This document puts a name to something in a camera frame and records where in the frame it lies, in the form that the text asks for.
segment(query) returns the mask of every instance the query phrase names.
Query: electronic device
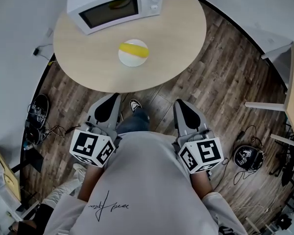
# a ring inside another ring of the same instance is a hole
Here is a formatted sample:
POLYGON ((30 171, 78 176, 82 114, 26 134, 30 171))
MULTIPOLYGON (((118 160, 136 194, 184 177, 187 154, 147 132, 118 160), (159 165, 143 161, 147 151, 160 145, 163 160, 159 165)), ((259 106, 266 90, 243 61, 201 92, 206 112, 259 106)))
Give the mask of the electronic device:
MULTIPOLYGON (((74 131, 70 153, 81 162, 103 167, 122 140, 115 130, 120 109, 121 95, 118 93, 106 95, 94 103, 85 122, 74 131)), ((173 112, 179 133, 173 147, 190 173, 210 170, 223 161, 219 138, 215 138, 205 116, 194 105, 178 99, 173 112)))
POLYGON ((190 174, 210 170, 223 161, 220 140, 208 128, 208 122, 199 109, 178 99, 174 103, 173 114, 178 130, 173 146, 190 174))
POLYGON ((246 171, 257 171, 263 164, 264 153, 262 150, 249 145, 241 145, 234 151, 234 163, 246 171))
POLYGON ((67 13, 88 35, 130 20, 159 15, 161 5, 162 0, 68 0, 67 13))
POLYGON ((118 93, 94 103, 80 129, 74 130, 70 153, 83 163, 103 167, 122 139, 115 131, 120 108, 121 95, 118 93))

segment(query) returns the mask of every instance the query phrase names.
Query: wire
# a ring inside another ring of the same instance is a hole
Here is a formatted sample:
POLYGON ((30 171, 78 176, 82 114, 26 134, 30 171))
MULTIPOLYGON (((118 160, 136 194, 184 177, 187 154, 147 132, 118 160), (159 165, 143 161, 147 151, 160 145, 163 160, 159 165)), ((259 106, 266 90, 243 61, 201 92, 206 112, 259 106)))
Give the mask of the wire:
POLYGON ((37 48, 39 48, 39 47, 46 47, 46 46, 49 46, 49 45, 53 45, 53 44, 40 45, 40 46, 38 46, 37 48))
POLYGON ((279 194, 279 189, 280 189, 280 186, 281 186, 281 183, 279 184, 279 187, 278 189, 276 190, 276 193, 275 193, 275 198, 273 199, 273 201, 268 205, 268 207, 263 207, 261 205, 255 205, 255 206, 243 206, 243 207, 236 207, 234 208, 233 210, 240 210, 240 209, 244 209, 244 208, 253 208, 253 207, 261 207, 262 209, 264 209, 264 213, 268 213, 270 208, 273 206, 273 204, 275 203, 275 201, 277 200, 279 194))
POLYGON ((42 55, 42 54, 37 54, 37 56, 42 56, 42 57, 46 58, 48 61, 50 61, 50 59, 49 59, 49 58, 45 57, 45 56, 44 56, 44 55, 42 55))
POLYGON ((219 183, 218 183, 217 186, 214 188, 214 190, 217 189, 217 187, 221 184, 221 181, 223 180, 223 178, 224 178, 224 176, 225 176, 226 168, 227 168, 227 166, 228 166, 228 164, 229 164, 229 162, 230 162, 230 160, 231 160, 231 158, 233 157, 233 154, 234 154, 234 145, 235 145, 235 143, 236 143, 236 140, 235 140, 234 143, 233 143, 233 146, 232 146, 232 153, 231 153, 230 158, 225 158, 225 159, 222 161, 222 163, 221 163, 222 165, 225 165, 224 172, 223 172, 223 175, 222 175, 222 177, 221 177, 219 183))
MULTIPOLYGON (((30 108, 31 105, 32 105, 32 103, 28 105, 28 107, 27 107, 27 113, 38 116, 37 113, 29 112, 29 108, 30 108)), ((42 110, 42 115, 45 115, 46 116, 46 113, 47 113, 46 110, 43 109, 43 108, 41 108, 41 107, 40 107, 40 109, 42 110)), ((44 136, 43 140, 41 140, 41 142, 44 141, 51 133, 54 133, 55 135, 57 135, 59 137, 62 137, 63 139, 65 138, 65 135, 66 135, 67 131, 62 126, 56 125, 56 126, 54 126, 54 127, 51 128, 51 126, 50 126, 49 122, 47 121, 47 119, 45 120, 45 122, 48 124, 49 128, 46 127, 46 126, 44 126, 44 127, 49 132, 46 132, 46 135, 44 136)))
POLYGON ((256 146, 257 146, 257 148, 259 148, 259 149, 263 148, 263 144, 262 144, 261 140, 257 137, 257 127, 256 127, 255 125, 252 124, 252 125, 248 126, 248 127, 245 129, 244 134, 246 133, 246 131, 247 131, 250 127, 254 127, 254 128, 255 128, 255 135, 251 137, 250 142, 251 142, 251 143, 255 143, 256 146))
POLYGON ((54 127, 51 128, 50 127, 50 124, 48 123, 47 120, 46 120, 46 123, 49 125, 49 128, 45 127, 47 130, 51 131, 52 133, 54 133, 58 137, 62 137, 63 139, 65 138, 66 130, 62 126, 56 125, 56 126, 54 126, 54 127))
MULTIPOLYGON (((231 161, 231 159, 232 159, 232 157, 233 157, 233 155, 234 155, 234 145, 235 145, 235 143, 236 143, 237 141, 239 141, 239 140, 245 135, 246 131, 247 131, 250 127, 254 127, 254 128, 255 128, 255 135, 251 137, 250 142, 251 142, 251 143, 255 143, 258 149, 263 149, 263 144, 262 144, 261 140, 257 137, 257 127, 256 127, 255 125, 252 124, 252 125, 248 126, 248 127, 245 129, 245 131, 240 132, 240 133, 238 134, 238 136, 236 137, 234 143, 233 143, 232 153, 231 153, 230 158, 225 158, 225 159, 222 161, 222 163, 221 163, 222 165, 225 165, 225 168, 224 168, 224 171, 223 171, 223 175, 222 175, 222 177, 221 177, 219 183, 217 184, 217 186, 214 188, 214 190, 216 190, 217 187, 221 184, 221 182, 222 182, 222 180, 223 180, 223 178, 224 178, 224 176, 225 176, 226 168, 227 168, 229 162, 231 161)), ((236 173, 236 175, 235 175, 234 178, 233 178, 233 184, 234 184, 234 185, 237 185, 237 183, 238 183, 242 178, 243 178, 243 180, 244 180, 244 179, 248 178, 250 175, 256 173, 257 171, 258 171, 258 170, 256 170, 256 171, 246 171, 245 169, 243 169, 242 171, 239 171, 238 173, 236 173), (240 173, 242 173, 241 176, 240 176, 240 178, 238 179, 237 182, 235 182, 236 177, 237 177, 238 174, 240 174, 240 173)))
POLYGON ((52 64, 52 63, 58 62, 57 60, 50 61, 50 59, 48 59, 47 57, 45 57, 44 55, 41 55, 41 54, 37 54, 37 56, 42 56, 42 57, 46 58, 49 61, 48 64, 52 64))
POLYGON ((245 170, 245 169, 239 171, 238 173, 236 173, 236 175, 235 175, 234 178, 233 178, 233 185, 237 185, 238 182, 241 180, 242 177, 243 177, 243 180, 244 180, 244 179, 248 178, 250 175, 255 174, 256 172, 257 172, 257 171, 247 171, 247 170, 245 170), (236 179, 237 175, 239 175, 240 173, 241 173, 240 178, 238 179, 237 182, 235 182, 235 179, 236 179))

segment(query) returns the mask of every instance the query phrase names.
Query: white microwave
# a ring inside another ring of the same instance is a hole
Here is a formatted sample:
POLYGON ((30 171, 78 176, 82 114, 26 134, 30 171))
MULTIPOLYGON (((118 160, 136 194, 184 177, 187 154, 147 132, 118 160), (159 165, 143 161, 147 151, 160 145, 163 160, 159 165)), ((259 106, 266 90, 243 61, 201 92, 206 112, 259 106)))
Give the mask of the white microwave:
POLYGON ((68 0, 67 13, 86 34, 159 15, 162 0, 68 0))

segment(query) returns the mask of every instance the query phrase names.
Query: sneaker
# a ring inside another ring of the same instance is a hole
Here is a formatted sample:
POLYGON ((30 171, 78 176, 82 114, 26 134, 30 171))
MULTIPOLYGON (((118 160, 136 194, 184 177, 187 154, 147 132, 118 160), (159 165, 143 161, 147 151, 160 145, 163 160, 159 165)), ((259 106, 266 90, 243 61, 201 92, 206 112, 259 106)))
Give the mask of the sneaker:
POLYGON ((135 110, 137 108, 141 108, 142 109, 142 105, 139 103, 139 101, 137 101, 135 99, 131 99, 129 101, 129 107, 131 107, 132 112, 135 112, 135 110))
POLYGON ((86 174, 86 168, 78 163, 74 163, 73 168, 77 172, 76 177, 79 179, 80 182, 83 182, 86 174))

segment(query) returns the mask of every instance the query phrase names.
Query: wooden table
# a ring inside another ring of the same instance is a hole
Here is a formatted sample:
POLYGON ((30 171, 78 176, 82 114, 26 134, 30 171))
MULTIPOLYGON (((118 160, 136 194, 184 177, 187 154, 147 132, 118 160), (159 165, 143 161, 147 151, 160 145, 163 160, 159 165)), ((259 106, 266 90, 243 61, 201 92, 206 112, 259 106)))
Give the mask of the wooden table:
POLYGON ((102 92, 135 92, 162 84, 185 70, 199 54, 206 18, 198 0, 163 0, 159 16, 121 23, 88 36, 63 13, 54 31, 54 52, 77 83, 102 92), (149 48, 141 66, 118 57, 120 43, 139 39, 149 48))
MULTIPOLYGON (((290 53, 290 79, 289 79, 289 88, 284 104, 275 104, 275 103, 256 103, 256 102, 246 102, 246 107, 275 110, 275 111, 284 111, 291 123, 293 132, 294 132, 294 42, 289 46, 281 47, 279 49, 270 51, 262 56, 262 58, 268 58, 271 55, 276 55, 289 51, 290 53)), ((289 139, 271 134, 273 139, 294 145, 294 141, 289 139)))

